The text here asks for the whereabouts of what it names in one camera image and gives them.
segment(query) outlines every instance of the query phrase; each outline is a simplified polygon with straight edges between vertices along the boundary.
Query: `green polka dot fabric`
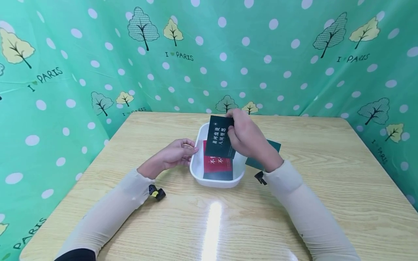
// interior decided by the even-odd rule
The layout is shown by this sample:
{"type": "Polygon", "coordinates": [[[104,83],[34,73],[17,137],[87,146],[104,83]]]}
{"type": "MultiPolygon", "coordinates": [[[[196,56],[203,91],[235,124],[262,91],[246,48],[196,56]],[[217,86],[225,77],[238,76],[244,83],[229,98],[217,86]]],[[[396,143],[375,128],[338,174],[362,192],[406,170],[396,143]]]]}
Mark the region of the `green polka dot fabric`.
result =
{"type": "Polygon", "coordinates": [[[134,112],[344,118],[417,208],[417,9],[3,0],[0,260],[18,260],[134,112]]]}

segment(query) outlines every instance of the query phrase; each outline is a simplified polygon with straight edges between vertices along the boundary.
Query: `black sleeve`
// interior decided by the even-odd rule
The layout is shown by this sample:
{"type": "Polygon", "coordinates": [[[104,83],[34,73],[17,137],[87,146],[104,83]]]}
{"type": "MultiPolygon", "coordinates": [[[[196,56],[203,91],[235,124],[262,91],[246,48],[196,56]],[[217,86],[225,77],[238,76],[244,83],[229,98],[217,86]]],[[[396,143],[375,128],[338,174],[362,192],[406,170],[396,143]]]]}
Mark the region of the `black sleeve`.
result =
{"type": "Polygon", "coordinates": [[[96,261],[96,254],[90,249],[79,248],[65,253],[55,261],[96,261]]]}

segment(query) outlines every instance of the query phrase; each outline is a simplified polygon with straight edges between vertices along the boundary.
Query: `hand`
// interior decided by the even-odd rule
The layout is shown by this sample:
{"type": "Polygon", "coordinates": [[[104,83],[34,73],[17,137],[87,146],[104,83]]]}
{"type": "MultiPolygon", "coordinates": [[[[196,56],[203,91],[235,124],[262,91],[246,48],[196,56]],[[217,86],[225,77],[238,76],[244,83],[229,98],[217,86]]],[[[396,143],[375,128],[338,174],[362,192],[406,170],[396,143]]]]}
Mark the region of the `hand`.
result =
{"type": "Polygon", "coordinates": [[[176,139],[145,161],[137,168],[137,172],[153,180],[164,170],[177,165],[189,166],[191,156],[198,151],[194,145],[190,139],[176,139]]]}
{"type": "Polygon", "coordinates": [[[279,153],[268,143],[258,126],[250,116],[240,109],[227,112],[226,117],[234,118],[234,126],[228,129],[232,147],[238,153],[255,158],[266,172],[272,172],[283,164],[279,153]]]}

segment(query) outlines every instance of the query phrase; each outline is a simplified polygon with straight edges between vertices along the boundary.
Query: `black clip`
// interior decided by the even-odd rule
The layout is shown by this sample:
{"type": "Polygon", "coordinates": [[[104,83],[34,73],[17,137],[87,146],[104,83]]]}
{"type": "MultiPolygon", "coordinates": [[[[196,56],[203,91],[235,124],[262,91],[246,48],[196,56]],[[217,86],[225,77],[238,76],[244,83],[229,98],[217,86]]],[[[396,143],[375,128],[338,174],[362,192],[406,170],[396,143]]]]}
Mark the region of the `black clip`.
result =
{"type": "Polygon", "coordinates": [[[157,201],[161,201],[166,196],[166,193],[164,192],[164,190],[162,188],[157,190],[157,187],[155,185],[150,185],[148,187],[148,190],[149,190],[149,194],[155,197],[157,201]]]}
{"type": "Polygon", "coordinates": [[[263,175],[264,175],[263,171],[260,171],[257,174],[255,174],[254,177],[258,180],[258,182],[260,182],[260,184],[267,185],[267,182],[264,181],[263,179],[263,175]]]}

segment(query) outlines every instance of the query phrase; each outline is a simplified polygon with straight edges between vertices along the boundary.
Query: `white plastic container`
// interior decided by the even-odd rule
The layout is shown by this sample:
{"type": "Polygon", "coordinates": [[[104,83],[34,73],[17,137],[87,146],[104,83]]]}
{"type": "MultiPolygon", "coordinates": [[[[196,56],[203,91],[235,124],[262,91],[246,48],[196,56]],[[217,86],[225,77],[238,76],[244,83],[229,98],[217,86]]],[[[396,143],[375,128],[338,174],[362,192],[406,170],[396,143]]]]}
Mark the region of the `white plastic container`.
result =
{"type": "Polygon", "coordinates": [[[212,188],[233,188],[240,182],[245,172],[245,162],[247,157],[242,156],[236,152],[232,161],[232,180],[208,180],[203,178],[203,141],[207,140],[209,131],[209,123],[203,124],[197,135],[196,147],[199,151],[191,157],[190,161],[190,173],[197,180],[197,182],[206,187],[212,188]]]}

